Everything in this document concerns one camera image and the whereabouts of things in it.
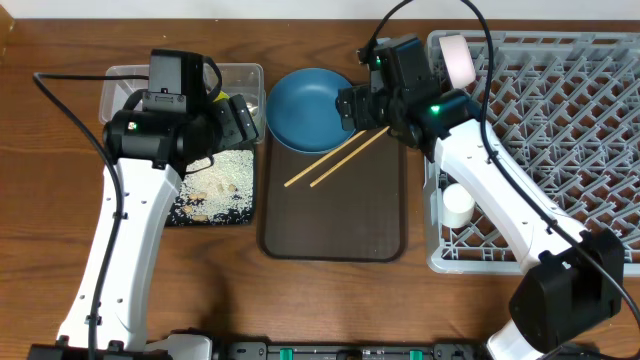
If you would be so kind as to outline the yellow green snack wrapper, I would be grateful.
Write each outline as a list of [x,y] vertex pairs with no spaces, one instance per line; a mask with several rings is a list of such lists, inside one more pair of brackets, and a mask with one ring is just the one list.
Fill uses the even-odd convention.
[[219,94],[217,95],[217,97],[214,99],[214,102],[218,102],[218,101],[221,101],[221,100],[226,100],[226,99],[229,99],[229,98],[230,98],[230,96],[227,93],[225,93],[224,91],[220,91]]

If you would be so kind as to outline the pink bowl with rice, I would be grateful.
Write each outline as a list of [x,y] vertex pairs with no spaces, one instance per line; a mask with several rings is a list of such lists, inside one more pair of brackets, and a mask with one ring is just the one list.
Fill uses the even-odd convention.
[[473,83],[476,71],[466,39],[452,35],[441,37],[439,43],[451,86],[462,89]]

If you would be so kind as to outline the white cup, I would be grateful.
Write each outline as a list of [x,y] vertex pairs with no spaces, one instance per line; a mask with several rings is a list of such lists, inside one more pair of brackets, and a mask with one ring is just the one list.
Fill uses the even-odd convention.
[[442,205],[442,224],[456,229],[471,221],[476,202],[462,185],[454,183],[442,193]]

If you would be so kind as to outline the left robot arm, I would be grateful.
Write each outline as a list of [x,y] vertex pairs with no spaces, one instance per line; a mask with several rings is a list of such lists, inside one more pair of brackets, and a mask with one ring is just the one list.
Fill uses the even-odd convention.
[[148,342],[147,305],[159,242],[189,164],[252,141],[245,99],[204,96],[191,109],[132,94],[104,127],[101,212],[74,303],[52,345],[31,359],[213,359],[214,340],[178,333]]

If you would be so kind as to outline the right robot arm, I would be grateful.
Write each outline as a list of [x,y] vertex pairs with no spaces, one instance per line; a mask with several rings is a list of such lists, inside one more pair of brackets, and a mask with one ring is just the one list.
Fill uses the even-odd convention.
[[339,91],[347,130],[387,128],[469,192],[507,241],[524,277],[510,320],[486,343],[493,359],[541,359],[620,312],[638,310],[623,286],[624,250],[610,231],[592,233],[557,208],[511,158],[460,89],[431,86]]

